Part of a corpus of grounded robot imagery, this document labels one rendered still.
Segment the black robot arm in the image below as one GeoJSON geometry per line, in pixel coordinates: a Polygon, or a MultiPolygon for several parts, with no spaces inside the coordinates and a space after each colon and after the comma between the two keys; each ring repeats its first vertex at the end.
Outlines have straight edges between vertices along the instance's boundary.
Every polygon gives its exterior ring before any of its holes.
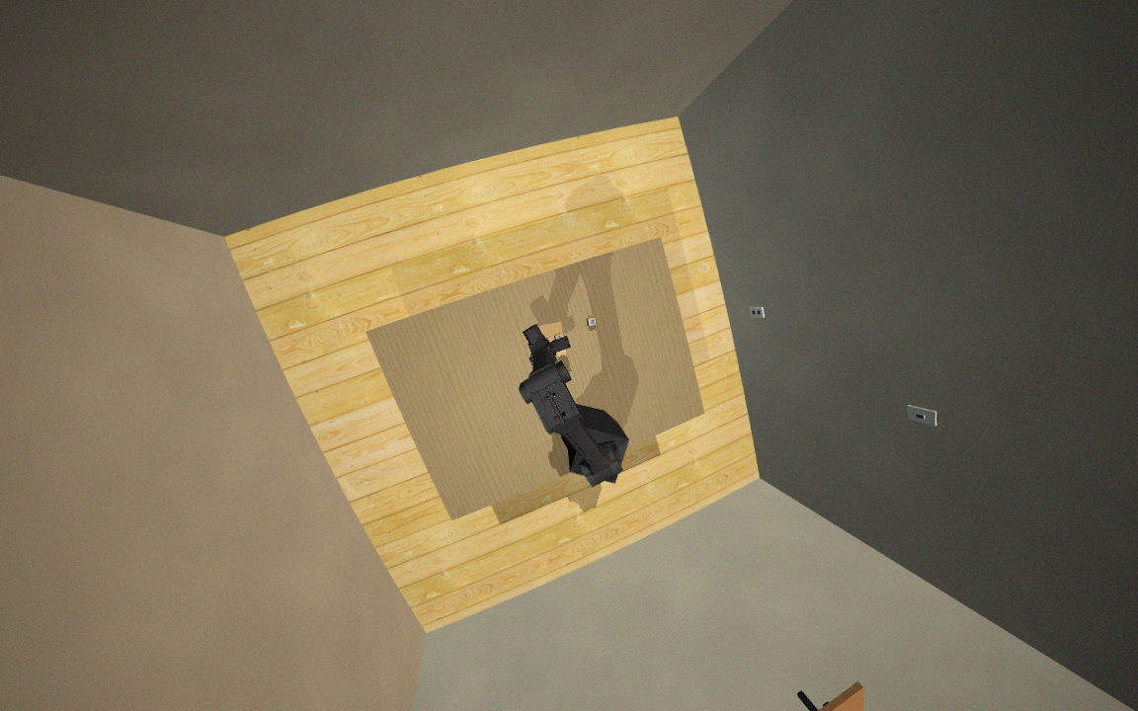
{"type": "Polygon", "coordinates": [[[526,341],[531,344],[533,350],[529,359],[531,361],[531,373],[519,387],[526,404],[533,403],[534,410],[537,410],[541,416],[543,428],[550,435],[563,435],[566,441],[572,444],[572,448],[578,450],[582,455],[582,463],[579,463],[582,473],[586,476],[592,487],[619,474],[622,468],[620,468],[618,458],[617,443],[595,443],[586,425],[582,423],[582,411],[575,406],[572,392],[566,388],[564,383],[572,381],[572,377],[566,370],[563,359],[556,362],[556,352],[572,348],[568,337],[564,336],[549,344],[547,339],[543,338],[537,324],[525,329],[523,336],[526,341]],[[611,446],[612,448],[610,448],[611,446]]]}

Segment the tan flat mat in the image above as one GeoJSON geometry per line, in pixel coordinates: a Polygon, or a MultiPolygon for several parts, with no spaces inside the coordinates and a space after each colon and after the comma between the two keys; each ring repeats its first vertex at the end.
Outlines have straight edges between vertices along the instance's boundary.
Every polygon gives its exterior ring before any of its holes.
{"type": "MultiPolygon", "coordinates": [[[[561,321],[556,321],[556,323],[541,325],[538,328],[541,328],[542,336],[545,336],[545,339],[550,337],[551,341],[555,341],[554,336],[563,334],[563,325],[561,325],[561,321]]],[[[564,355],[566,350],[556,352],[556,356],[564,356],[564,355]]]]}

